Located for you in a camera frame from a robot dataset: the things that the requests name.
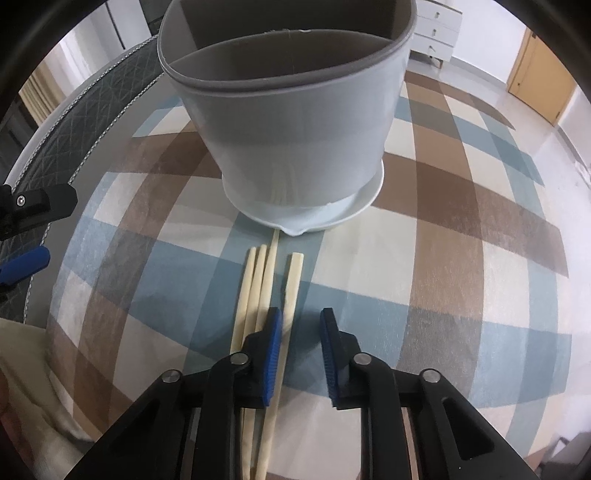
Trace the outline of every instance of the curtain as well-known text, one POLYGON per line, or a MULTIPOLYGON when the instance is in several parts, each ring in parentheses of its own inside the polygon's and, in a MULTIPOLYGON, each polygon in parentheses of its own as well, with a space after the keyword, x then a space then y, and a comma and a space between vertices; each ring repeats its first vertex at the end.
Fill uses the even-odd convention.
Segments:
POLYGON ((66 96, 56 83, 45 60, 33 71, 19 92, 37 125, 54 111, 66 96))

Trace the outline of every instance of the checkered tablecloth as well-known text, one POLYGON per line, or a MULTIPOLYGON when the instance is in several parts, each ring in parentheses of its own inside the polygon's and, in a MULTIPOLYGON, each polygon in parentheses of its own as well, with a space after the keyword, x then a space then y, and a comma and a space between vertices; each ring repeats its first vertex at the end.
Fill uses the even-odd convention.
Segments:
MULTIPOLYGON (((354 479, 359 413, 330 406, 319 312, 401 370, 439 369, 522 455, 544 447, 569 372, 563 244, 531 157, 493 107, 407 73, 374 205, 280 239, 305 255, 270 472, 354 479)), ((48 331, 62 402, 97 438, 166 369, 228 354, 249 247, 241 215, 178 98, 100 181, 68 247, 48 331)))

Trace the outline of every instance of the table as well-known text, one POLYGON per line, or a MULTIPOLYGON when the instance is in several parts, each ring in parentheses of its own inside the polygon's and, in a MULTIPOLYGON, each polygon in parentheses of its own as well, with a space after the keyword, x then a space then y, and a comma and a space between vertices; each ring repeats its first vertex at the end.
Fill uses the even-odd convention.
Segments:
MULTIPOLYGON (((246 253, 272 235, 226 199, 179 98, 144 103, 81 207, 48 315, 54 386, 94 438, 164 370, 194 372, 227 355, 246 253)), ((359 413, 337 412, 327 397, 318 334, 327 306, 390 366, 439 369, 522 456, 547 445, 561 413, 568 271, 518 133, 478 98, 408 72, 385 149, 372 207, 280 238, 272 305, 289 254, 305 259, 274 475, 359 472, 359 413)))

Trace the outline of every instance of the black clamp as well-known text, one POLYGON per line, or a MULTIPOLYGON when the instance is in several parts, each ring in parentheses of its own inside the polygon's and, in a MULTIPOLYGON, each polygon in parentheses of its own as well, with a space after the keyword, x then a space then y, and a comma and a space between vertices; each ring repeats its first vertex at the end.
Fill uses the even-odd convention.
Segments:
POLYGON ((241 408, 269 405, 281 343, 282 315, 269 310, 265 326, 242 350, 210 370, 163 373, 76 464, 66 480, 176 480, 191 414, 201 408, 191 480, 240 480, 241 408))
POLYGON ((0 240, 37 226, 69 217, 78 197, 68 184, 12 194, 10 185, 0 186, 0 240))
POLYGON ((320 338, 333 406, 361 409, 361 480, 412 480, 411 466, 428 480, 537 479, 437 370, 409 374, 363 353, 354 335, 339 331, 332 309, 320 315, 320 338))

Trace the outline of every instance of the pot rim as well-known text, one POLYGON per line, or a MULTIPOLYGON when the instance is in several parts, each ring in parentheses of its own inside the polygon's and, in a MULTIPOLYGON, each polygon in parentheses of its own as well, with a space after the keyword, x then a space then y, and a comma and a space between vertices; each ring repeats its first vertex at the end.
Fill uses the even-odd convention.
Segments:
MULTIPOLYGON (((383 61, 387 60, 388 58, 395 55, 400 49, 402 49, 407 42, 410 41, 410 38, 414 32, 414 27, 417 22, 417 7, 414 0, 410 0, 411 4, 411 11, 410 11, 410 21, 402 31, 402 33, 395 39, 390 40, 385 37, 379 37, 377 35, 372 35, 363 32, 351 31, 351 30, 333 30, 333 29, 312 29, 312 30, 300 30, 303 32, 314 31, 314 32, 322 32, 322 33, 339 33, 339 34, 350 34, 355 36, 365 36, 365 37, 375 37, 381 40, 389 41, 389 43, 381 48, 380 50, 367 55, 361 59, 350 61, 347 63, 343 63, 340 65, 336 65, 333 67, 327 67, 318 70, 312 70, 310 72, 302 72, 302 73, 295 73, 290 75, 282 75, 277 77, 266 77, 266 78, 259 78, 259 79, 248 79, 248 80, 200 80, 191 77, 187 77, 179 72, 177 72, 174 68, 170 66, 170 64, 164 58, 164 54, 162 53, 161 48, 161 35, 158 36, 158 59, 160 60, 160 65, 162 66, 163 70, 174 80, 179 82, 185 87, 191 88, 193 90, 199 90, 202 92, 211 92, 211 93, 246 93, 246 92, 268 92, 270 90, 278 90, 278 89, 286 89, 286 88, 293 88, 293 87, 304 87, 309 85, 316 85, 319 83, 328 82, 330 80, 340 79, 355 73, 359 73, 363 70, 367 70, 371 67, 376 66, 377 64, 382 63, 383 61)), ((164 16, 162 21, 162 25, 166 25, 166 18, 168 16, 168 12, 164 16)), ((225 40, 223 42, 218 42, 215 45, 220 45, 224 43, 229 43, 236 41, 238 39, 244 38, 252 38, 252 37, 260 37, 263 35, 280 35, 285 34, 286 30, 275 30, 267 33, 259 33, 254 35, 246 35, 244 37, 237 37, 225 40)))

